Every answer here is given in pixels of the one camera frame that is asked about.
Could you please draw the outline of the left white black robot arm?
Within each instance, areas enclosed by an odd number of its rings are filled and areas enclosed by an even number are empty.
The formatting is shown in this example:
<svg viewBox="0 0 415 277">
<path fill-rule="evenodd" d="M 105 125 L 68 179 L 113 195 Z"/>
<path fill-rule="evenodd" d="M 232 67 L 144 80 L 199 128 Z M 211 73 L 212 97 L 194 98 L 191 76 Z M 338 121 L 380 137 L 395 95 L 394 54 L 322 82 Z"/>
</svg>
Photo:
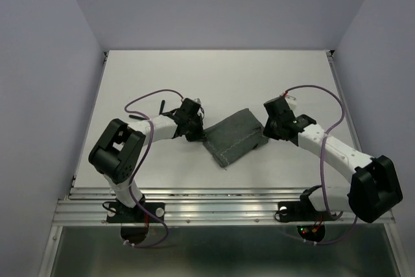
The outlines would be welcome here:
<svg viewBox="0 0 415 277">
<path fill-rule="evenodd" d="M 132 181 L 134 171 L 141 161 L 142 149 L 157 141 L 184 136 L 187 141 L 205 141 L 202 114 L 173 110 L 153 119 L 125 123 L 120 119 L 110 121 L 92 148 L 88 162 L 109 183 L 115 193 L 115 202 L 107 211 L 113 215 L 109 223 L 141 223 L 145 219 L 145 196 Z"/>
</svg>

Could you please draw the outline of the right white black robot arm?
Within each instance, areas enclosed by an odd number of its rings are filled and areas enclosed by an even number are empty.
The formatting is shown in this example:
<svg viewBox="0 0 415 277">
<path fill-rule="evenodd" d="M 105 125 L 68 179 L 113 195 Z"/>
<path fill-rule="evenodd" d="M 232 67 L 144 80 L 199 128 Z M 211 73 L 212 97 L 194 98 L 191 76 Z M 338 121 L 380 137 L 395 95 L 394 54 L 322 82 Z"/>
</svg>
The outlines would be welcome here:
<svg viewBox="0 0 415 277">
<path fill-rule="evenodd" d="M 292 113 L 269 117 L 264 135 L 284 140 L 309 151 L 320 159 L 320 166 L 330 165 L 349 183 L 349 188 L 324 188 L 322 184 L 303 191 L 296 201 L 280 202 L 276 219 L 282 223 L 336 219 L 336 212 L 354 213 L 366 223 L 403 200 L 392 160 L 362 153 L 329 135 L 314 119 Z"/>
</svg>

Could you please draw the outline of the grey cloth napkin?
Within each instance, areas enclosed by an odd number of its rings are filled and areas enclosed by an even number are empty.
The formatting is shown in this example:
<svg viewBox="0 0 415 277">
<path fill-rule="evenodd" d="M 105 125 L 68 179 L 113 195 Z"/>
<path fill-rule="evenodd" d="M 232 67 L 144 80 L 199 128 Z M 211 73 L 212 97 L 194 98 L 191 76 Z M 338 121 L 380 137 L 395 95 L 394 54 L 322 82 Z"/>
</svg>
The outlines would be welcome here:
<svg viewBox="0 0 415 277">
<path fill-rule="evenodd" d="M 268 143 L 263 130 L 262 123 L 245 108 L 207 128 L 203 145 L 221 168 L 227 168 Z"/>
</svg>

